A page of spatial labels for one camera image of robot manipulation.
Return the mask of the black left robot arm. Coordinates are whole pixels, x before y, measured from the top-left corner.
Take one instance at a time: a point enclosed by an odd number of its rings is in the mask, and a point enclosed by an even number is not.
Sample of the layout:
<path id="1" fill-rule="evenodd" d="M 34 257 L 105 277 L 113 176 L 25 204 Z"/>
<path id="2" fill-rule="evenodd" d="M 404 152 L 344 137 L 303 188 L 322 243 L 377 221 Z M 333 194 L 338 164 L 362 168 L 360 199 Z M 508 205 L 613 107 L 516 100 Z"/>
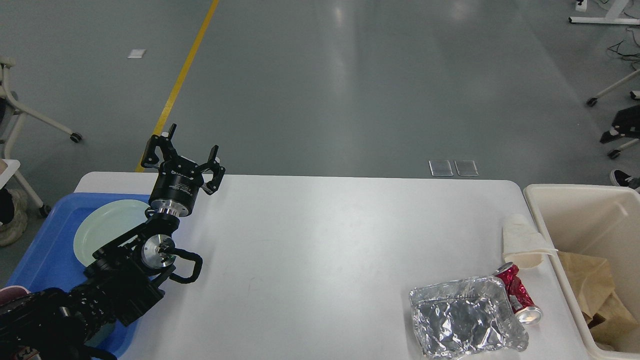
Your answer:
<path id="1" fill-rule="evenodd" d="M 172 235 L 192 214 L 200 190 L 218 191 L 226 169 L 217 145 L 202 164 L 179 155 L 172 143 L 176 128 L 146 143 L 141 166 L 158 171 L 146 221 L 96 249 L 83 271 L 86 280 L 70 291 L 50 287 L 2 304 L 3 360 L 22 350 L 45 360 L 114 360 L 115 354 L 89 344 L 105 325 L 130 326 L 144 316 L 165 296 L 160 286 L 166 280 L 198 280 L 202 257 L 176 247 Z"/>

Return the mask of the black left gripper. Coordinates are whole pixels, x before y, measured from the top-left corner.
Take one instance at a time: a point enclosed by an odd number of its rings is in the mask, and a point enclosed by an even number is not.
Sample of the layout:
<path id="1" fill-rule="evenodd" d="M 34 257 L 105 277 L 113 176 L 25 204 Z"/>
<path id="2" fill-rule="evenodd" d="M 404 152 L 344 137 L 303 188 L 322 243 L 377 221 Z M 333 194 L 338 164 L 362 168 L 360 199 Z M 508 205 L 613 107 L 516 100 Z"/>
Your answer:
<path id="1" fill-rule="evenodd" d="M 200 188 L 209 196 L 220 189 L 226 168 L 218 159 L 219 146 L 214 145 L 206 162 L 183 174 L 182 161 L 172 143 L 177 127 L 172 124 L 167 133 L 151 135 L 142 152 L 141 167 L 158 172 L 148 200 L 150 208 L 157 213 L 187 217 L 194 211 Z M 206 172 L 212 176 L 208 181 L 203 178 Z"/>

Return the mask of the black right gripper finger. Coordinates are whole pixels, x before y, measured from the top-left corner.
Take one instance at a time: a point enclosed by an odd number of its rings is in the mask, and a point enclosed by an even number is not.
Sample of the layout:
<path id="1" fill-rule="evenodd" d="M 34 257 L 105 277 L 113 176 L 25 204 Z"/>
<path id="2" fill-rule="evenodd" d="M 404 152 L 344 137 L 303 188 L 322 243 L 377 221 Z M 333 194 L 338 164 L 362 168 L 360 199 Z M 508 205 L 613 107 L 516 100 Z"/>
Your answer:
<path id="1" fill-rule="evenodd" d="M 640 105 L 618 111 L 599 143 L 607 144 L 621 138 L 640 139 Z"/>

